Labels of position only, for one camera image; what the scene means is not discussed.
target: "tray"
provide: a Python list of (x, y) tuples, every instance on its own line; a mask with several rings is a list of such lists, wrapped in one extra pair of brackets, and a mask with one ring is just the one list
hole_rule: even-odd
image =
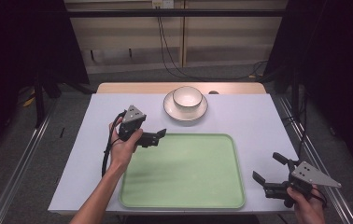
[(126, 207), (239, 208), (245, 202), (234, 142), (227, 134), (169, 133), (139, 147), (124, 174)]

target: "white plate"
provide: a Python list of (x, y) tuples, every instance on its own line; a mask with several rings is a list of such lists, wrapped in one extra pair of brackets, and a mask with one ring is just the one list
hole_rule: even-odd
[(203, 96), (200, 105), (195, 107), (183, 107), (177, 105), (173, 98), (174, 91), (169, 92), (164, 98), (164, 110), (173, 119), (190, 121), (200, 118), (208, 108), (208, 102)]

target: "hand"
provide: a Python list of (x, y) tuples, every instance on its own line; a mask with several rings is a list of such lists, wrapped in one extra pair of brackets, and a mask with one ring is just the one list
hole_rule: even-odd
[[(295, 215), (299, 224), (322, 224), (325, 223), (322, 202), (311, 198), (306, 200), (305, 197), (297, 190), (291, 187), (287, 188), (288, 195), (296, 201)], [(320, 197), (317, 190), (312, 189), (311, 193)]]
[(121, 169), (121, 171), (124, 173), (124, 171), (127, 169), (128, 164), (130, 163), (133, 153), (136, 151), (135, 143), (141, 137), (142, 129), (136, 130), (126, 142), (123, 142), (119, 139), (119, 135), (116, 132), (116, 127), (121, 123), (121, 121), (122, 118), (119, 118), (112, 133), (111, 142), (114, 143), (112, 149), (110, 150), (109, 169)]

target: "gray floor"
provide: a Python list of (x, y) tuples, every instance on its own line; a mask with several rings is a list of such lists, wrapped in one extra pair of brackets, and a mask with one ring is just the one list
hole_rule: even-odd
[[(184, 68), (184, 72), (193, 75), (218, 77), (240, 77), (252, 71), (252, 65), (223, 65)], [(105, 81), (188, 81), (190, 78), (178, 78), (169, 75), (164, 69), (141, 71), (108, 71), (106, 74), (90, 74), (91, 85), (95, 90)], [(235, 81), (253, 81), (245, 78)], [(274, 93), (273, 84), (265, 85), (272, 94), (280, 117), (286, 115), (279, 106), (280, 95)], [(67, 223), (70, 217), (62, 217), (47, 211), (52, 194), (62, 175), (70, 150), (74, 144), (80, 123), (90, 101), (90, 95), (84, 95), (67, 86), (61, 86), (63, 95), (57, 100), (46, 99), (46, 106), (56, 104), (49, 121), (49, 126), (38, 145), (38, 148), (24, 173), (20, 187), (4, 216), (4, 223)], [(13, 174), (19, 159), (34, 132), (35, 105), (17, 106), (10, 123), (0, 138), (0, 194)], [(342, 139), (333, 136), (329, 131), (330, 124), (325, 120), (313, 102), (307, 106), (307, 133), (312, 140), (320, 158), (324, 161), (331, 176), (342, 182), (341, 189), (353, 212), (353, 158)], [(291, 129), (286, 127), (290, 139), (297, 148), (299, 139)], [(341, 223), (332, 203), (326, 209), (327, 223)], [(284, 214), (289, 223), (295, 223), (293, 214)], [(283, 223), (276, 215), (258, 215), (260, 223)], [(117, 223), (113, 216), (106, 217), (105, 223)]]

